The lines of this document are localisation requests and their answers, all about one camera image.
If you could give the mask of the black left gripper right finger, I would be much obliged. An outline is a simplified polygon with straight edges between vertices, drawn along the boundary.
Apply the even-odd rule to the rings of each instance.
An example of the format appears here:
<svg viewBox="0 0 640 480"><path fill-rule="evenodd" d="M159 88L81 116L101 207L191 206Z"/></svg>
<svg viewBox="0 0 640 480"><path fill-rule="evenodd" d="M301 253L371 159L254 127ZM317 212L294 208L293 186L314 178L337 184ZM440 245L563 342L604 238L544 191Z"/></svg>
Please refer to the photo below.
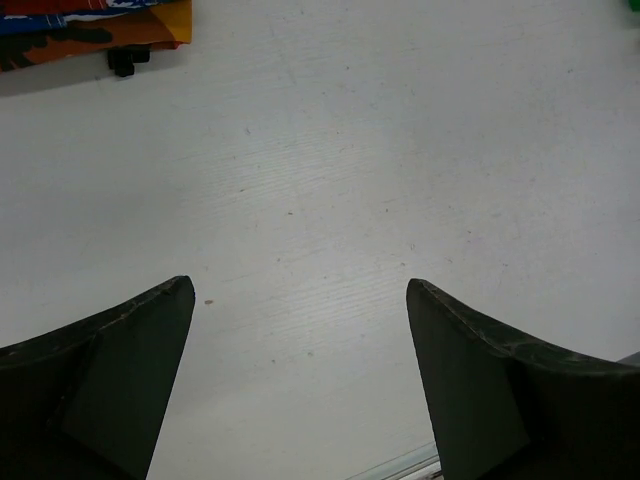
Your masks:
<svg viewBox="0 0 640 480"><path fill-rule="evenodd" d="M635 479L639 358L554 345L413 279L408 319L447 479Z"/></svg>

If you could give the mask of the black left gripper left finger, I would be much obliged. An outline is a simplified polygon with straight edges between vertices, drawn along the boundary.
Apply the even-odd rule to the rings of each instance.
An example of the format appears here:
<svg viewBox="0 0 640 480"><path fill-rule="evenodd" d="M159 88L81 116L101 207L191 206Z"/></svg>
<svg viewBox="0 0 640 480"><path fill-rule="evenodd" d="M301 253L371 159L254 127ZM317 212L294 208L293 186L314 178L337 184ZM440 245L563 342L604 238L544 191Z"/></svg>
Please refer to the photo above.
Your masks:
<svg viewBox="0 0 640 480"><path fill-rule="evenodd" d="M2 348L2 478L146 478L193 312L176 276Z"/></svg>

